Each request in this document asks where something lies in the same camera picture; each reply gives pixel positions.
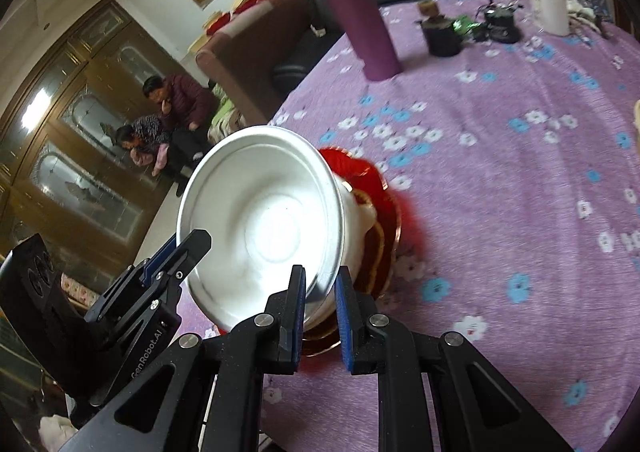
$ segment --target wooden cabinet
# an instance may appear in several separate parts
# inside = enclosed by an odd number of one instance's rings
[[[41,233],[72,278],[104,291],[133,262],[170,183],[136,167],[114,131],[155,106],[152,74],[183,72],[113,1],[87,13],[0,120],[0,251]]]

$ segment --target purple thermos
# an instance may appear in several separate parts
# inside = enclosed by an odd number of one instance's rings
[[[364,62],[367,80],[379,82],[402,72],[376,0],[327,0]]]

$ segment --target white bucket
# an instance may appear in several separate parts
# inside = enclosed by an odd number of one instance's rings
[[[545,32],[567,36],[569,34],[569,13],[566,0],[531,0],[533,20]]]

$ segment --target maroon jacket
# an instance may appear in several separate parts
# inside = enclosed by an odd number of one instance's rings
[[[169,89],[171,112],[160,112],[162,125],[167,130],[188,127],[191,123],[201,126],[218,109],[218,98],[201,86],[188,74],[172,74],[164,79]]]

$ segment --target floral tablecloth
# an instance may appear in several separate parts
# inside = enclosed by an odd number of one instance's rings
[[[404,72],[370,83],[343,37],[276,125],[376,163],[402,204],[380,310],[466,335],[575,448],[594,452],[640,385],[640,49],[608,26],[428,55],[415,5],[383,8]],[[486,0],[439,0],[449,16]],[[186,293],[184,330],[214,327]],[[268,378],[262,428],[289,452],[375,451],[375,376],[339,350]]]

